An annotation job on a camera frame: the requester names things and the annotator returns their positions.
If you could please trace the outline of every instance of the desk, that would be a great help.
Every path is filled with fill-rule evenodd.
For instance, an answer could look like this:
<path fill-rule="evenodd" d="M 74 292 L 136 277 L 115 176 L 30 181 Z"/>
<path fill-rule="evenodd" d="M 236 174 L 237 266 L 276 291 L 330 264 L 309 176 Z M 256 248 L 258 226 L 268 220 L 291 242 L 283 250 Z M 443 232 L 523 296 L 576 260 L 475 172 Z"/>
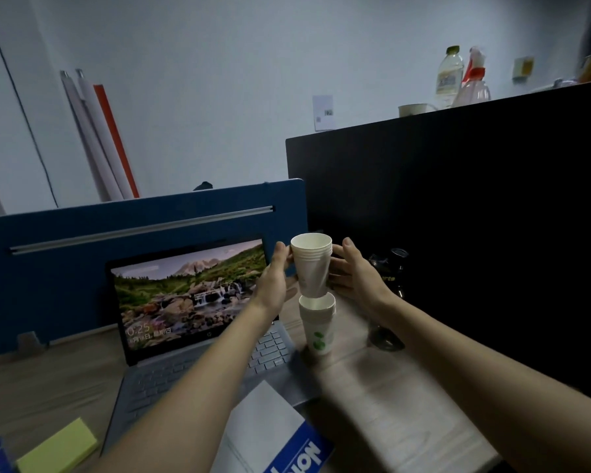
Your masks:
<path fill-rule="evenodd" d="M 280 315 L 302 350 L 297 298 Z M 335 442 L 335 472 L 471 473 L 498 462 L 495 450 L 425 369 L 404 351 L 366 345 L 367 321 L 337 299 L 337 333 L 326 357 L 303 357 L 323 397 L 302 414 Z M 0 356 L 0 436 L 17 458 L 77 417 L 102 440 L 125 371 L 116 329 L 27 358 Z M 97 461 L 91 455 L 76 471 Z"/>

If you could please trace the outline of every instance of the blue desk divider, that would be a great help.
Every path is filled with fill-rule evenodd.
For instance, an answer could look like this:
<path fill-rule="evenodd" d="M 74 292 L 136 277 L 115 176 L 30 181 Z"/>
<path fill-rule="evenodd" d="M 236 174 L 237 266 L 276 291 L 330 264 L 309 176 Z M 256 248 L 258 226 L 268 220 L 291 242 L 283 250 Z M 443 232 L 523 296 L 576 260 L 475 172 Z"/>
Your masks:
<path fill-rule="evenodd" d="M 114 324 L 109 260 L 254 234 L 270 258 L 306 231 L 300 179 L 2 216 L 0 353 Z"/>

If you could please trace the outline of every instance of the yellow sticky note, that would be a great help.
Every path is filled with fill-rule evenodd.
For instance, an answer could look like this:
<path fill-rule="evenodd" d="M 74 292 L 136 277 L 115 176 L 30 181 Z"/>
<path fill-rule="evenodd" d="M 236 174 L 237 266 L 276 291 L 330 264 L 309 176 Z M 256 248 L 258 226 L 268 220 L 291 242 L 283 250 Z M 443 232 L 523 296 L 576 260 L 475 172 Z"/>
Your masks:
<path fill-rule="evenodd" d="M 96 449 L 98 441 L 77 418 L 17 461 L 20 473 L 66 473 Z"/>

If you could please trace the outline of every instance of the laptop screen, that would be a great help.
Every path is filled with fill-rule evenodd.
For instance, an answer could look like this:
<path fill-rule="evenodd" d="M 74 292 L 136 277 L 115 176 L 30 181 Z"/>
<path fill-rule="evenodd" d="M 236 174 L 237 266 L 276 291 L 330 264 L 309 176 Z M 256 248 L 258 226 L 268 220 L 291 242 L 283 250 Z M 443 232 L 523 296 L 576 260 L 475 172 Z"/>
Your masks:
<path fill-rule="evenodd" d="M 262 239 L 177 252 L 110 269 L 129 350 L 160 346 L 159 353 L 168 342 L 218 335 L 249 302 L 266 266 Z"/>

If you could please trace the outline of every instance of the stack of paper cups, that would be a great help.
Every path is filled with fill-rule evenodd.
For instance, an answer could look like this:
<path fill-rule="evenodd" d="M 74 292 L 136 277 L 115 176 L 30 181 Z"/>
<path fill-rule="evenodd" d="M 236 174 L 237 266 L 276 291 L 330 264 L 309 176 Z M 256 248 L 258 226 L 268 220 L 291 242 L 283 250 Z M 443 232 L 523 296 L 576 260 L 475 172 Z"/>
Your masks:
<path fill-rule="evenodd" d="M 325 355 L 333 348 L 335 336 L 333 319 L 335 297 L 328 293 L 318 299 L 300 297 L 300 317 L 309 350 L 315 355 Z"/>
<path fill-rule="evenodd" d="M 291 239 L 300 293 L 317 299 L 326 295 L 328 266 L 333 253 L 333 240 L 326 234 L 316 232 L 300 234 Z"/>

